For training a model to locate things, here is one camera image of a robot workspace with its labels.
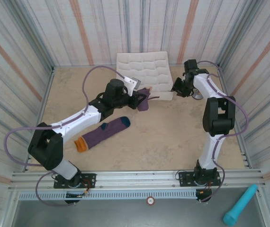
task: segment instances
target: aluminum frame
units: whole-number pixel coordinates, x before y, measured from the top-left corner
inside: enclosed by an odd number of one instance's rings
[[[8,188],[8,204],[7,212],[3,221],[3,226],[11,226],[18,201],[26,200],[25,193],[33,195],[35,193],[35,186],[37,180],[46,172],[25,172],[14,173],[12,176],[11,185]],[[88,171],[85,173],[96,173],[95,188],[90,189],[90,192],[95,193],[128,193],[128,192],[176,192],[182,191],[189,192],[195,189],[202,189],[204,187],[180,187],[179,181],[175,179],[176,170],[169,171]],[[251,184],[258,185],[258,191],[256,196],[262,212],[264,223],[267,227],[270,227],[270,207],[267,203],[264,188],[265,182],[259,169],[228,169],[226,170],[226,178],[223,184],[223,188],[246,188]],[[44,177],[38,187],[40,193],[57,193],[63,194],[67,192],[79,192],[80,189],[54,189],[54,179],[51,175]],[[175,199],[195,199],[192,197],[181,198],[171,197]],[[143,199],[143,196],[138,196],[133,199]],[[33,196],[30,196],[28,200],[35,200]],[[62,201],[64,196],[58,196],[55,198],[44,198],[44,200]]]

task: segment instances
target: purple sock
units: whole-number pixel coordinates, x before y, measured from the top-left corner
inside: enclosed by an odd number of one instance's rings
[[[74,141],[77,150],[78,152],[86,151],[103,140],[106,140],[116,133],[128,128],[130,125],[131,122],[127,117],[119,117],[109,123],[103,123],[97,129],[82,135],[78,140]]]
[[[146,95],[146,98],[138,105],[137,110],[139,111],[148,110],[149,109],[148,98],[150,96],[150,89],[143,88],[138,90],[137,92]]]

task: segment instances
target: white cushion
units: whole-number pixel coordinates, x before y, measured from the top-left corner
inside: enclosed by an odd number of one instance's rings
[[[117,53],[117,69],[123,76],[141,81],[138,90],[152,87],[150,97],[154,100],[172,100],[173,80],[166,51],[146,53]]]

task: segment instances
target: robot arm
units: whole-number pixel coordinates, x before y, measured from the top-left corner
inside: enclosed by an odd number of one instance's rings
[[[146,98],[146,95],[134,91],[139,84],[140,81],[135,78],[125,77],[123,81],[112,79],[107,84],[105,92],[89,102],[88,108],[83,108],[72,116],[51,124],[60,127],[52,130],[36,130],[28,148],[29,154],[46,170],[54,171],[69,181],[71,187],[77,186],[81,173],[71,162],[64,159],[64,143],[80,131],[112,115],[116,108],[129,106],[136,109]],[[44,122],[38,125],[38,127],[47,126],[49,125]]]
[[[176,79],[172,90],[176,91],[178,96],[188,97],[191,96],[193,89],[196,88],[207,100],[202,121],[203,128],[207,133],[207,140],[203,153],[194,168],[195,182],[202,185],[216,179],[217,168],[213,162],[213,152],[215,153],[214,160],[217,161],[224,138],[219,141],[216,148],[215,144],[220,137],[227,135],[233,129],[235,105],[217,93],[220,89],[208,77],[209,72],[206,69],[199,69],[197,67],[196,60],[184,62],[184,68],[183,78]],[[224,113],[218,113],[218,109],[223,110]]]

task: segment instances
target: beige floor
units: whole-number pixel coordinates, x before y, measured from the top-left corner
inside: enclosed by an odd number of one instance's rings
[[[83,77],[90,68],[56,70],[43,121],[54,123],[85,106],[81,91]],[[183,67],[171,67],[173,81],[182,76]],[[88,77],[86,91],[92,100],[103,92],[115,74],[97,69]],[[220,87],[219,80],[214,79]],[[192,169],[202,153],[206,133],[202,128],[205,100],[174,95],[172,101],[149,101],[149,110],[139,112],[128,107],[117,109],[104,122],[127,116],[131,126],[92,149],[78,153],[74,140],[98,125],[75,135],[64,145],[64,156],[80,170],[179,170]],[[224,168],[244,168],[236,137],[223,142],[218,162]],[[41,170],[31,167],[30,170]]]

